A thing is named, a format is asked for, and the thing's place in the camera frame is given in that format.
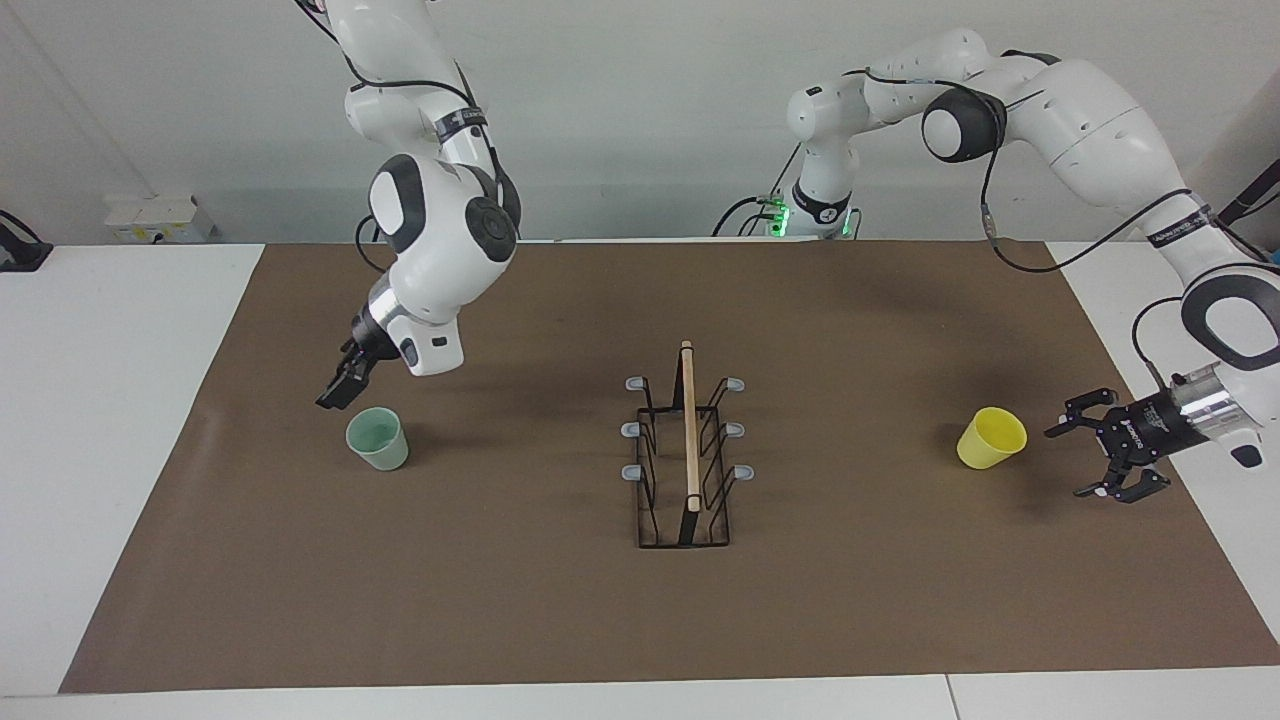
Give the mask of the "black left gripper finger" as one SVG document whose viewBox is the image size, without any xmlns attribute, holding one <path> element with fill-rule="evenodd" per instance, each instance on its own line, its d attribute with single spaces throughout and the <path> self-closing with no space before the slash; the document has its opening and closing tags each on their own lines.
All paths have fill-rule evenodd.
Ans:
<svg viewBox="0 0 1280 720">
<path fill-rule="evenodd" d="M 1044 437 L 1057 438 L 1076 428 L 1101 430 L 1103 421 L 1098 418 L 1087 416 L 1085 411 L 1092 407 L 1112 407 L 1116 401 L 1116 392 L 1110 388 L 1098 388 L 1069 398 L 1064 405 L 1064 415 L 1059 418 L 1059 421 L 1053 427 L 1044 430 Z"/>
<path fill-rule="evenodd" d="M 1137 466 L 1111 461 L 1103 479 L 1074 491 L 1078 498 L 1110 497 L 1120 503 L 1135 503 L 1171 486 L 1169 477 L 1152 465 Z"/>
</svg>

